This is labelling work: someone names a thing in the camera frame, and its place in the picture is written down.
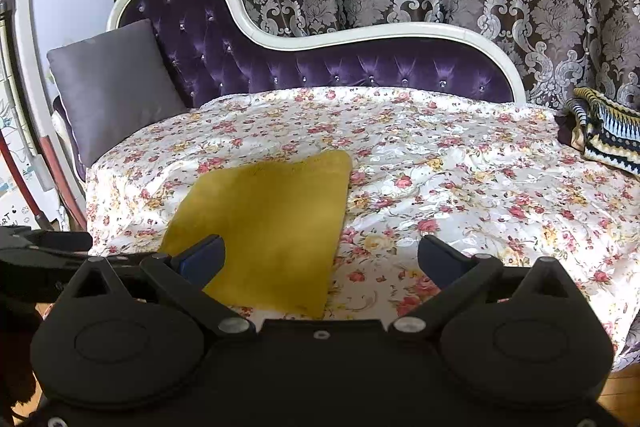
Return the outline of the purple tufted white-framed headboard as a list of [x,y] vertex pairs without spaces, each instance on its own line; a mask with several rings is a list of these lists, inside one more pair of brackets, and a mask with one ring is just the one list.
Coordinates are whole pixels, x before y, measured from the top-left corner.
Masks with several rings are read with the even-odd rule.
[[526,101],[502,49],[458,26],[405,22],[281,37],[260,29],[243,0],[116,0],[115,30],[148,20],[186,105],[235,93],[312,87],[398,87],[486,102]]

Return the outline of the mustard yellow knit sweater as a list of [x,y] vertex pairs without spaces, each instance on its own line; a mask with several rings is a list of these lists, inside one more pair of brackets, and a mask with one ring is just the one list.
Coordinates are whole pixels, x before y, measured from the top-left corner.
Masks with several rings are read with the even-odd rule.
[[351,171],[344,150],[326,150],[297,162],[202,174],[169,221],[160,251],[176,257],[217,235],[224,266],[205,284],[209,297],[228,307],[320,319]]

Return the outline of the grey satin pillow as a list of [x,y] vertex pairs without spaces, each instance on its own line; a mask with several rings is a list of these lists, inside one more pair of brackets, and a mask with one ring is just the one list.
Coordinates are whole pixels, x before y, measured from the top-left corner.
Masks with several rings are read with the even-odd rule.
[[87,168],[134,132],[186,111],[149,20],[52,49],[47,58]]

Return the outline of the striped crochet blanket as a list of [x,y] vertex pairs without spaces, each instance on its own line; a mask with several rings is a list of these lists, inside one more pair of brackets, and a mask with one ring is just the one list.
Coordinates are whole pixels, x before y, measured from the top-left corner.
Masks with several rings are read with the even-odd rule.
[[591,88],[574,89],[559,114],[558,140],[587,160],[639,176],[639,112]]

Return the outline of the floral quilted bedspread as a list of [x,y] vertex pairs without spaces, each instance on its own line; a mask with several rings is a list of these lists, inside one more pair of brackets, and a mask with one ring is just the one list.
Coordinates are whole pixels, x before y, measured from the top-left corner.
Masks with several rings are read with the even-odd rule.
[[327,319],[390,321],[436,291],[421,237],[511,267],[561,261],[610,336],[639,360],[639,181],[556,137],[552,110],[408,88],[226,95],[151,124],[88,171],[97,255],[152,251],[202,174],[325,150],[352,160]]

